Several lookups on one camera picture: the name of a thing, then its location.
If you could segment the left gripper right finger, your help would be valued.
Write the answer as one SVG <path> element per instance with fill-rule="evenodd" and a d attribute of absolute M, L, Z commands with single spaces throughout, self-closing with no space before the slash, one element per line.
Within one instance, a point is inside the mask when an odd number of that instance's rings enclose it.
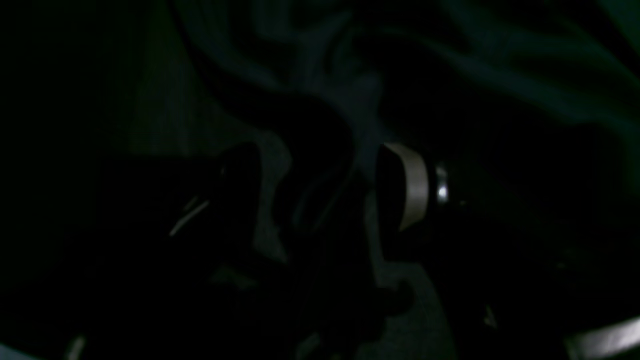
<path fill-rule="evenodd" d="M 406 143 L 383 143 L 375 159 L 381 231 L 425 228 L 450 202 L 448 171 L 430 153 Z"/>

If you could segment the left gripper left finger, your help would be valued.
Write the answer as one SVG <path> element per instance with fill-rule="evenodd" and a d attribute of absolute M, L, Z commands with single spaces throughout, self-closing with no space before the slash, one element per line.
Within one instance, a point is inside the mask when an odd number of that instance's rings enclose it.
<path fill-rule="evenodd" d="M 170 229 L 168 235 L 169 237 L 174 237 L 187 226 L 192 219 L 194 219 L 198 214 L 201 214 L 203 210 L 205 210 L 210 205 L 209 200 L 204 200 L 201 198 L 192 198 L 187 201 L 186 205 L 183 207 L 182 212 L 178 219 L 174 222 L 173 227 Z"/>

